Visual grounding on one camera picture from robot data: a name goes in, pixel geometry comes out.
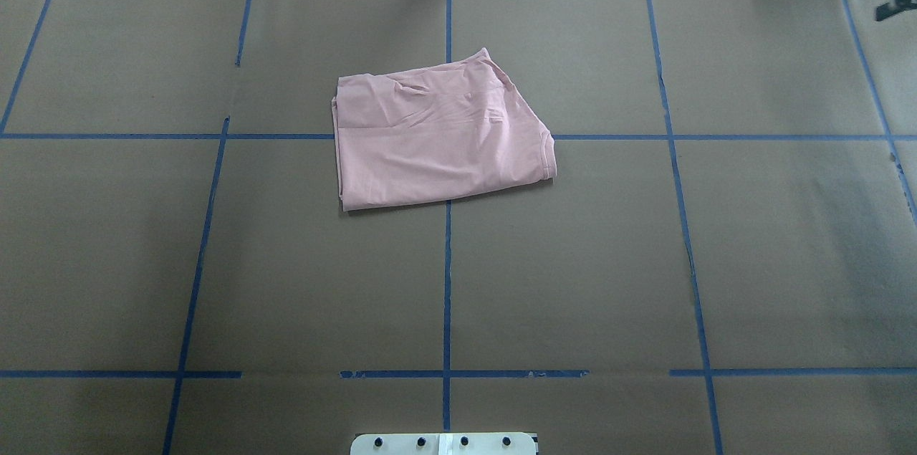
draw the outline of grid line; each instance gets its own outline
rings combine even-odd
[[[245,33],[249,30],[251,0],[245,0],[245,11],[242,12],[242,27],[239,28],[239,50],[236,53],[236,66],[242,66],[242,48],[245,47]]]
[[[171,380],[178,377],[174,370],[0,370],[0,378],[117,378]],[[193,380],[238,380],[237,370],[188,370],[184,378]]]
[[[452,62],[452,0],[446,0],[446,63]],[[344,380],[436,378],[443,386],[443,431],[452,429],[452,380],[485,378],[582,378],[588,370],[452,370],[452,200],[446,200],[443,259],[443,369],[442,370],[342,370]]]
[[[786,367],[786,368],[749,368],[749,369],[710,369],[713,377],[730,376],[888,376],[917,375],[917,367]],[[676,378],[696,378],[704,376],[705,371],[697,369],[673,369],[669,376]]]
[[[163,441],[163,455],[169,455],[171,441],[175,432],[175,420],[178,416],[178,407],[181,400],[181,383],[184,380],[188,362],[188,348],[191,344],[191,332],[194,325],[194,312],[197,308],[197,296],[201,289],[203,276],[203,257],[206,255],[207,241],[210,239],[210,224],[213,222],[213,204],[216,202],[216,185],[219,184],[220,170],[223,168],[223,153],[226,151],[226,133],[229,131],[229,117],[223,121],[223,132],[220,134],[220,146],[216,151],[216,163],[213,164],[213,180],[210,182],[210,195],[207,198],[207,212],[203,218],[203,232],[201,245],[197,250],[197,265],[194,268],[194,281],[191,287],[191,298],[188,302],[188,315],[184,323],[184,335],[181,338],[181,353],[179,355],[178,370],[175,375],[173,400],[169,409],[169,422],[166,425],[166,435]]]
[[[19,93],[19,86],[22,84],[23,77],[26,76],[26,69],[29,67],[29,60],[32,59],[32,50],[35,49],[35,43],[39,40],[39,33],[42,31],[42,25],[45,23],[45,17],[48,15],[48,8],[52,5],[52,0],[45,0],[42,5],[42,12],[39,14],[39,21],[35,24],[35,30],[32,31],[32,38],[29,38],[29,46],[26,47],[26,54],[22,57],[22,64],[19,65],[19,73],[16,74],[16,82],[13,82],[13,88],[9,93],[9,100],[6,101],[6,109],[3,111],[3,118],[0,118],[0,134],[6,130],[6,123],[9,122],[10,113],[13,113],[13,105],[16,103],[16,95]]]
[[[672,177],[675,181],[675,195],[678,199],[678,215],[681,218],[681,236],[684,238],[685,250],[688,253],[688,266],[691,269],[691,289],[694,293],[694,321],[697,324],[697,337],[701,344],[701,361],[704,364],[704,384],[707,389],[707,407],[710,413],[711,430],[714,435],[716,455],[723,455],[723,439],[720,434],[719,412],[716,407],[714,378],[710,371],[710,353],[707,348],[707,334],[704,329],[704,309],[701,307],[701,289],[698,287],[697,268],[694,265],[694,251],[691,248],[691,230],[688,229],[688,211],[685,207],[684,192],[681,188],[681,172],[678,170],[678,152],[675,148],[675,133],[672,129],[671,109],[668,106],[668,93],[662,76],[662,54],[659,51],[659,36],[656,30],[656,14],[653,11],[653,0],[646,0],[646,11],[649,15],[649,29],[653,40],[653,54],[656,58],[656,77],[659,83],[659,96],[665,110],[666,135],[668,136],[668,155],[671,158]]]
[[[869,70],[869,61],[865,58],[863,45],[860,43],[859,33],[857,32],[857,24],[854,23],[854,17],[850,12],[850,2],[848,0],[841,0],[841,4],[844,4],[844,15],[846,16],[846,19],[848,19],[850,34],[854,40],[854,47],[857,47],[857,54],[859,56],[860,63],[863,66],[863,75],[865,76],[865,81],[869,85],[869,92],[872,95],[872,102],[875,105],[875,112],[878,113],[878,119],[880,122],[882,122],[882,131],[885,133],[885,140],[888,141],[888,149],[891,151],[891,155],[895,163],[895,168],[898,172],[898,180],[901,182],[901,190],[904,190],[904,197],[908,202],[908,209],[911,211],[911,220],[913,220],[914,226],[917,226],[917,206],[914,206],[914,196],[913,193],[911,193],[911,185],[908,184],[908,176],[904,173],[904,167],[901,167],[901,156],[898,155],[898,148],[895,147],[895,141],[891,135],[891,128],[888,127],[888,118],[885,116],[885,107],[882,106],[882,100],[878,98],[878,90],[875,88],[875,80],[872,77],[872,71]]]
[[[554,134],[557,141],[668,141],[669,135]],[[219,133],[0,133],[9,140],[219,140]],[[863,142],[917,141],[917,135],[679,135],[675,141]],[[333,140],[334,133],[229,133],[226,140]]]

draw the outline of table surface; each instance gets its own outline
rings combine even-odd
[[[0,0],[0,451],[917,451],[882,1]],[[337,77],[481,47],[556,180],[341,212]]]

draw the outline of pink shirt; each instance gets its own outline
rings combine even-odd
[[[341,77],[331,102],[344,211],[458,199],[557,175],[554,139],[484,48]]]

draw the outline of black clamp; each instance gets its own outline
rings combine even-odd
[[[875,20],[882,21],[911,9],[917,9],[917,0],[892,0],[875,8]]]

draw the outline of pink cloth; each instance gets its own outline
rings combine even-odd
[[[433,203],[557,175],[554,138],[484,48],[462,61],[337,82],[344,210]]]

